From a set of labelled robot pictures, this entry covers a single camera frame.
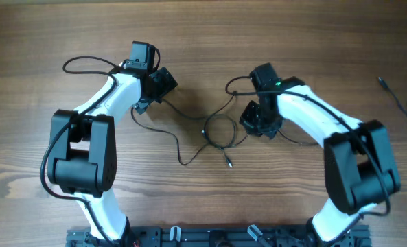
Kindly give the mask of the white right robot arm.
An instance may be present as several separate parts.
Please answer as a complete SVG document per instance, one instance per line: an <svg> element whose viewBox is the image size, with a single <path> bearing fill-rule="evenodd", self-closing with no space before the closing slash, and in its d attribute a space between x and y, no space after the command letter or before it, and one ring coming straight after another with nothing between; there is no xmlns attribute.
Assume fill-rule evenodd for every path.
<svg viewBox="0 0 407 247"><path fill-rule="evenodd" d="M387 129L378 120L360 121L317 97L297 77L282 79L269 63L250 72L258 102L251 101L240 117L250 135L272 139L284 120L295 123L324 151L328 199L307 221L301 233L277 228L275 243L289 246L370 246L366 226L358 222L377 215L390 196L401 189L401 180Z"/></svg>

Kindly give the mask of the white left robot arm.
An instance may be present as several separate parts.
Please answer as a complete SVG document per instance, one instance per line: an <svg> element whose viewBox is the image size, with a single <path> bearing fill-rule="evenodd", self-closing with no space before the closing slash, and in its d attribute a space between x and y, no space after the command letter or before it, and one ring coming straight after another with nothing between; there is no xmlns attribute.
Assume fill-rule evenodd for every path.
<svg viewBox="0 0 407 247"><path fill-rule="evenodd" d="M159 64L154 45L135 41L130 57L111 65L106 84L89 101L53 114L41 184L55 198L76 201L90 224L69 230L67 246L139 246L112 189L117 173L115 126L128 109L142 114L176 87L171 73Z"/></svg>

